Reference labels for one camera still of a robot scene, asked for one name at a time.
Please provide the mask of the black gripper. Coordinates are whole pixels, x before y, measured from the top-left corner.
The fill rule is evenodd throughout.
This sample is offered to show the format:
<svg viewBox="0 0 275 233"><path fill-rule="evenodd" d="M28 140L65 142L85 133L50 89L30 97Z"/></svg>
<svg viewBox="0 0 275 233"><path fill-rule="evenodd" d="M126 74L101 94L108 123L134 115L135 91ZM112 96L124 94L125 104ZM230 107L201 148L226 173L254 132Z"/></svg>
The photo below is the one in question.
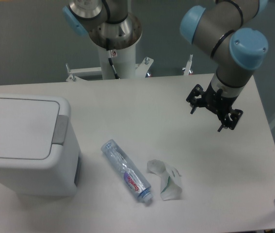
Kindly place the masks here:
<svg viewBox="0 0 275 233"><path fill-rule="evenodd" d="M224 97L223 89L214 91L211 84L203 92L202 86L197 84L189 93L186 101L192 108L190 114L193 114L200 107L205 107L216 114L221 122L221 126L217 130L220 132L222 129L234 130L243 115L242 110L232 108L236 98Z"/></svg>

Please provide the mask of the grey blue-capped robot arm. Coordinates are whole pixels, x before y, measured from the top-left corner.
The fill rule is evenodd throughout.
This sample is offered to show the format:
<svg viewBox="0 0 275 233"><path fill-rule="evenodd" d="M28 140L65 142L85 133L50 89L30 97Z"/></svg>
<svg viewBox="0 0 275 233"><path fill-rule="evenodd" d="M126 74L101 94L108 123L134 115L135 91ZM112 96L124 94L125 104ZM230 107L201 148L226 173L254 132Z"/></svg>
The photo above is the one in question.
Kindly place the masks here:
<svg viewBox="0 0 275 233"><path fill-rule="evenodd" d="M180 34L218 65L208 88L196 85L186 100L193 109L217 115L223 129L238 124L243 112L232 105L268 51L266 37L244 26L266 5L265 0L218 0L210 10L192 7L181 20ZM88 35L96 45L104 79L145 77L135 55L142 27L128 1L71 0L63 15L76 34Z"/></svg>

